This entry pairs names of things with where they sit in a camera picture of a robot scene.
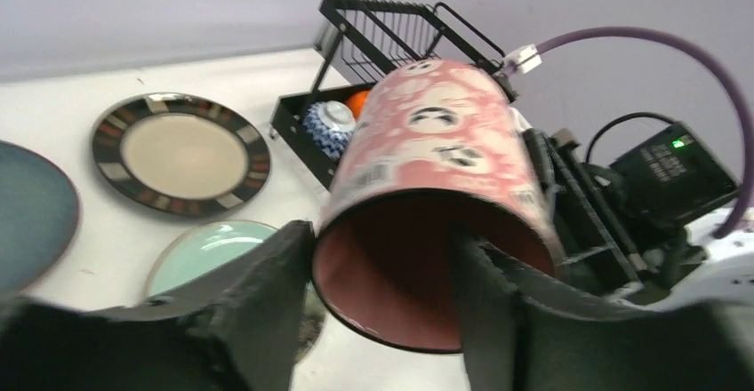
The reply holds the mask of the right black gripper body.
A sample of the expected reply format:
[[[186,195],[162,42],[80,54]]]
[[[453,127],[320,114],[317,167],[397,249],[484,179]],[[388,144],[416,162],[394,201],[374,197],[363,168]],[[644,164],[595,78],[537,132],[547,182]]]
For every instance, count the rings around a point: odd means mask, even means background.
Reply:
[[[647,306],[705,260],[688,225],[733,201],[733,175],[684,123],[608,166],[581,160],[568,131],[524,132],[545,206],[565,247],[564,279],[587,293]]]

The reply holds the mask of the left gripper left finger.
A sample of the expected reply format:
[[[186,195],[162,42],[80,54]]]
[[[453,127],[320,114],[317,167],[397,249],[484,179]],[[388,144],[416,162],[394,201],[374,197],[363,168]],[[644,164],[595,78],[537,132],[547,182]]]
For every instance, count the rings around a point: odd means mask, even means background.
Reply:
[[[257,248],[135,307],[1,300],[4,390],[286,390],[314,234],[294,220]]]

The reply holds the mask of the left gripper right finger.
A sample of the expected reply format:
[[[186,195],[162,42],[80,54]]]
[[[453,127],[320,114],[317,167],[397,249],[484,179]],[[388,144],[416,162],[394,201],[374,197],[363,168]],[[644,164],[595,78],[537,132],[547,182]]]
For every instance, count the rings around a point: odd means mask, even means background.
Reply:
[[[463,232],[450,276],[474,390],[750,390],[753,309],[653,312],[576,290]]]

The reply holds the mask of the dark red cup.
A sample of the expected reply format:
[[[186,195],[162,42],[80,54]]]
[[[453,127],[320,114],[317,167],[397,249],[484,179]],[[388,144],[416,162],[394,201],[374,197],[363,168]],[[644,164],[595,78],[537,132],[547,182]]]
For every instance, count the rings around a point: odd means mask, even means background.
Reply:
[[[461,349],[448,276],[453,225],[551,276],[565,250],[525,149],[525,123],[484,71],[420,60],[368,94],[330,187],[313,284],[341,322],[382,344]]]

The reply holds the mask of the orange bowl white inside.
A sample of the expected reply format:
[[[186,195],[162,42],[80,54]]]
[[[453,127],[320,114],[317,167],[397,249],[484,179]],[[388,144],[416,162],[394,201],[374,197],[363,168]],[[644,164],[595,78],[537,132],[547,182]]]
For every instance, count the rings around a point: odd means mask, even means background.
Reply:
[[[362,114],[362,109],[364,107],[364,104],[366,102],[366,99],[369,93],[370,93],[370,90],[363,90],[363,91],[355,92],[354,94],[349,96],[345,101],[345,105],[351,111],[352,115],[354,116],[356,120],[358,120]]]

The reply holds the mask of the black wire dish rack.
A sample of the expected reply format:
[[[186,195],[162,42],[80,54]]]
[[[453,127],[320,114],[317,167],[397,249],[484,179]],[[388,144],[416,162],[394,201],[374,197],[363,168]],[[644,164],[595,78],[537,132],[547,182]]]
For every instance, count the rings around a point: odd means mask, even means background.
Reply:
[[[444,2],[433,5],[389,0],[322,0],[319,11],[335,32],[308,92],[280,97],[270,136],[282,139],[324,188],[337,161],[303,128],[309,107],[345,101],[385,75],[419,60],[456,58],[493,74],[505,51]]]

